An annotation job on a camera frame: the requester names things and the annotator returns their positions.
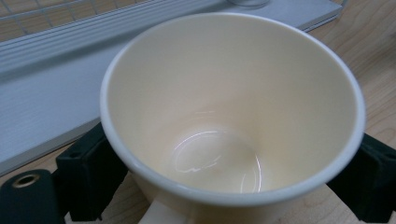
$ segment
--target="table surface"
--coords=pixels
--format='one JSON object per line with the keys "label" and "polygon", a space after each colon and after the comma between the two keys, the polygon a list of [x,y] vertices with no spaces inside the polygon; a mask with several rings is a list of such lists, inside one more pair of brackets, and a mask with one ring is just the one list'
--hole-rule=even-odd
{"label": "table surface", "polygon": [[[335,51],[361,85],[366,103],[366,133],[396,148],[396,0],[349,0],[342,15],[311,32]],[[0,177],[32,170],[56,170],[55,158],[68,146]],[[128,174],[97,223],[137,223],[149,203]],[[66,223],[73,223],[66,216]],[[306,195],[276,224],[363,223],[327,187]],[[396,224],[396,214],[389,223]]]}

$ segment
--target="cup rim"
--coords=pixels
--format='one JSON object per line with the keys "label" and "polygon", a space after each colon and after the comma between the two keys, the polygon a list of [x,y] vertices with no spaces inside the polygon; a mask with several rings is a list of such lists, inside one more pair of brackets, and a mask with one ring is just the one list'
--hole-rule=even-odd
{"label": "cup rim", "polygon": [[[341,70],[344,71],[346,79],[350,88],[353,91],[353,95],[355,97],[355,111],[356,116],[354,120],[354,127],[352,129],[351,135],[344,146],[344,149],[339,153],[339,155],[324,169],[319,171],[318,173],[310,176],[306,180],[302,182],[298,182],[296,184],[287,186],[281,189],[272,189],[265,190],[263,192],[255,192],[255,193],[221,193],[214,192],[202,189],[195,189],[191,187],[187,187],[185,185],[179,184],[176,181],[168,179],[167,177],[160,175],[148,168],[142,161],[136,158],[132,152],[125,146],[117,134],[115,127],[111,121],[111,116],[109,113],[109,105],[107,99],[107,93],[109,88],[109,83],[112,78],[112,72],[117,67],[118,61],[122,57],[122,55],[139,39],[144,38],[145,35],[149,35],[161,27],[169,25],[176,21],[186,20],[186,19],[195,19],[200,17],[238,17],[242,19],[249,20],[260,20],[264,22],[273,23],[281,28],[288,29],[296,35],[303,36],[304,38],[309,39],[313,44],[317,45],[318,48],[324,50],[330,59],[336,61],[336,63],[340,66]],[[117,56],[113,59],[110,66],[106,70],[105,77],[102,82],[102,87],[100,91],[100,115],[102,125],[104,127],[106,136],[111,146],[113,146],[115,152],[118,154],[120,159],[126,164],[126,166],[139,176],[146,179],[151,184],[155,185],[162,190],[168,191],[172,194],[175,194],[179,197],[185,198],[190,201],[195,201],[198,203],[208,203],[213,205],[221,205],[221,206],[254,206],[254,205],[265,205],[268,203],[279,203],[282,201],[290,200],[296,198],[298,196],[304,195],[313,189],[316,189],[323,184],[326,184],[334,177],[336,177],[352,160],[355,153],[359,149],[359,145],[363,138],[364,128],[365,128],[365,105],[364,99],[361,93],[361,89],[359,83],[356,78],[353,76],[352,72],[346,66],[346,64],[327,46],[325,46],[320,41],[316,40],[313,36],[304,33],[301,30],[298,30],[294,27],[288,26],[279,21],[274,21],[258,16],[238,14],[238,13],[229,13],[229,12],[214,12],[214,13],[202,13],[195,14],[191,16],[184,16],[180,18],[176,18],[170,21],[166,21],[159,25],[156,25],[152,28],[149,28],[147,31],[135,37],[127,46],[121,50]]]}

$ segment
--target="cup bottom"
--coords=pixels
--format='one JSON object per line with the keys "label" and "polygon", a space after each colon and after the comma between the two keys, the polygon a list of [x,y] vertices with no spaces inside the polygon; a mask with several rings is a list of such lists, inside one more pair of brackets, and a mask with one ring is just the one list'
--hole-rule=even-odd
{"label": "cup bottom", "polygon": [[175,148],[167,176],[178,183],[219,192],[262,190],[262,166],[254,149],[222,131],[196,133]]}

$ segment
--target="wire rack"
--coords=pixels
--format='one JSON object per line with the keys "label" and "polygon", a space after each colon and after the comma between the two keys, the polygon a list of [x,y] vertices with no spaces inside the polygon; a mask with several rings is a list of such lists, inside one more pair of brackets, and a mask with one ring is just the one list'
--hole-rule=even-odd
{"label": "wire rack", "polygon": [[0,42],[147,0],[0,0]]}

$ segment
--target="white ceramic cup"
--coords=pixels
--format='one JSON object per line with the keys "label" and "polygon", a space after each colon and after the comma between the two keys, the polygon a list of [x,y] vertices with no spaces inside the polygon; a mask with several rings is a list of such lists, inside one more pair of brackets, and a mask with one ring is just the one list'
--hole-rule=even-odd
{"label": "white ceramic cup", "polygon": [[342,171],[365,114],[356,79],[315,38],[212,13],[129,43],[106,72],[101,119],[154,201],[142,222],[269,223]]}

